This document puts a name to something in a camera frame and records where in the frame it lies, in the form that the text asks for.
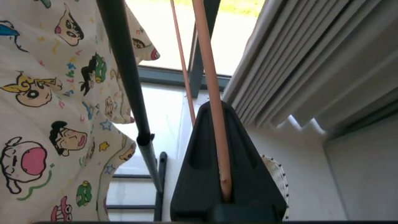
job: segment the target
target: black metal bar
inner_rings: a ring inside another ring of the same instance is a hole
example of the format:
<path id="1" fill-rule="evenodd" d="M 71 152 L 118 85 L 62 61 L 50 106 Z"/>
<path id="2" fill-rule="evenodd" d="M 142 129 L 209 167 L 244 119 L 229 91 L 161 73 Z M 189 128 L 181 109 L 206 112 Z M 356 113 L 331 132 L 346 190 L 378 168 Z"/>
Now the black metal bar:
<path id="1" fill-rule="evenodd" d="M 125 2 L 124 0 L 97 0 L 97 5 L 136 120 L 137 143 L 147 145 L 150 142 L 149 123 L 139 82 L 136 58 L 132 49 Z"/>
<path id="2" fill-rule="evenodd" d="M 210 38 L 213 35 L 213 30 L 216 24 L 216 18 L 217 18 L 218 8 L 220 7 L 220 2 L 221 0 L 203 0 Z M 203 78 L 204 67 L 203 67 L 203 60 L 201 59 L 199 41 L 197 41 L 196 25 L 193 31 L 193 38 L 194 40 L 192 42 L 192 48 L 190 53 L 190 55 L 193 56 L 193 58 L 190 58 L 188 69 L 190 71 L 189 82 L 191 86 L 192 97 L 197 98 L 201 86 L 201 81 Z"/>
<path id="3" fill-rule="evenodd" d="M 113 209 L 113 210 L 125 210 L 125 209 L 130 209 L 130 210 L 149 210 L 149 209 L 156 209 L 155 205 L 107 205 L 107 209 Z"/>
<path id="4" fill-rule="evenodd" d="M 138 66 L 138 72 L 140 81 L 144 83 L 180 87 L 185 86 L 182 71 Z M 217 79 L 220 91 L 222 92 L 224 91 L 231 77 L 226 75 L 218 75 Z M 204 76 L 201 80 L 200 89 L 207 90 L 206 76 Z"/>
<path id="5" fill-rule="evenodd" d="M 121 179 L 151 179 L 150 175 L 143 174 L 115 174 L 113 178 L 121 178 Z"/>
<path id="6" fill-rule="evenodd" d="M 162 153 L 160 153 L 160 159 L 159 159 L 159 177 L 160 177 L 160 183 L 162 184 L 163 189 L 164 189 L 164 182 L 165 182 L 165 177 L 166 177 L 166 165 L 167 165 L 167 154 L 166 154 L 166 152 L 162 152 Z M 154 222 L 162 221 L 163 196 L 164 196 L 164 191 L 156 192 Z"/>

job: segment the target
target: fabric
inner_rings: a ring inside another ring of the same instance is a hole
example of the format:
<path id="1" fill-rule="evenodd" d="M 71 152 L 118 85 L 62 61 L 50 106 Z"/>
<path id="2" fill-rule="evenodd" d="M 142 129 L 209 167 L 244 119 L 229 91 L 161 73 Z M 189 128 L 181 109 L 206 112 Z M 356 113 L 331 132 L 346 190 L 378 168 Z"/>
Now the fabric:
<path id="1" fill-rule="evenodd" d="M 127 13 L 137 62 L 159 58 Z M 2 223 L 108 220 L 136 143 L 113 124 L 134 119 L 96 2 L 2 1 L 0 55 Z"/>

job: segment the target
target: window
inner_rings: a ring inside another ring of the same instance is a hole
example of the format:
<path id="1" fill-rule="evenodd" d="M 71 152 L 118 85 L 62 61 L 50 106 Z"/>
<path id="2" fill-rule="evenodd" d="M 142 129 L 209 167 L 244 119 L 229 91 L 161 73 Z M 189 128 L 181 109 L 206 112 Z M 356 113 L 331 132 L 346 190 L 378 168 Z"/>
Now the window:
<path id="1" fill-rule="evenodd" d="M 160 53 L 138 66 L 141 82 L 184 86 L 169 0 L 126 0 Z M 206 89 L 192 0 L 174 0 L 192 96 Z M 203 0 L 220 91 L 241 59 L 264 0 Z"/>

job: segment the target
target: wall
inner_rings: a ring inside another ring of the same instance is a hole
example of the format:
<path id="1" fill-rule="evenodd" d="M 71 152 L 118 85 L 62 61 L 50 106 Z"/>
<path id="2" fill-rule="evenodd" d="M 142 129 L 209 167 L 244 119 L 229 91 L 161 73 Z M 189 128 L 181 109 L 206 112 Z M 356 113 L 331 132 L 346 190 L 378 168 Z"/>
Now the wall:
<path id="1" fill-rule="evenodd" d="M 350 220 L 398 219 L 398 117 L 325 146 Z"/>
<path id="2" fill-rule="evenodd" d="M 170 221 L 170 201 L 178 179 L 181 163 L 192 131 L 185 90 L 160 85 L 142 84 L 149 126 L 155 133 L 154 149 L 158 157 L 168 155 L 165 179 L 163 221 Z M 194 101 L 195 112 L 208 101 L 201 91 Z M 117 125 L 135 139 L 135 124 Z M 289 220 L 344 220 L 345 215 L 321 146 L 324 140 L 314 125 L 299 130 L 291 121 L 277 129 L 248 133 L 261 154 L 280 162 L 289 184 Z M 135 155 L 116 174 L 148 174 L 141 153 Z M 155 188 L 150 181 L 114 180 L 108 191 L 108 205 L 150 205 L 155 203 Z M 111 221 L 151 221 L 153 211 L 110 210 Z"/>

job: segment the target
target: wooden stick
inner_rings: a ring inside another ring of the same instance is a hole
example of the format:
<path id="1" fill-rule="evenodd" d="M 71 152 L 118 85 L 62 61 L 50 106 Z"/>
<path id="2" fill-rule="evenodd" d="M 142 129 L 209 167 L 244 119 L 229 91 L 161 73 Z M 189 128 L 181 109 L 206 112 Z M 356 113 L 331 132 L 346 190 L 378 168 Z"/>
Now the wooden stick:
<path id="1" fill-rule="evenodd" d="M 175 7 L 174 7 L 174 0 L 170 0 L 170 3 L 172 4 L 175 34 L 177 35 L 178 49 L 180 50 L 182 74 L 184 76 L 185 91 L 187 92 L 189 113 L 191 115 L 191 121 L 192 121 L 192 127 L 193 127 L 195 125 L 195 111 L 193 110 L 193 101 L 192 101 L 192 95 L 191 95 L 191 87 L 189 85 L 187 66 L 185 65 L 184 52 L 182 50 L 180 29 L 178 28 L 177 15 L 175 13 Z"/>
<path id="2" fill-rule="evenodd" d="M 200 52 L 206 73 L 206 84 L 210 97 L 211 117 L 213 118 L 218 168 L 220 170 L 221 191 L 223 192 L 224 202 L 229 202 L 231 200 L 232 181 L 231 170 L 229 167 L 228 142 L 226 140 L 224 114 L 221 106 L 213 52 L 211 50 L 205 7 L 203 5 L 203 0 L 193 0 L 192 2 L 198 31 Z"/>

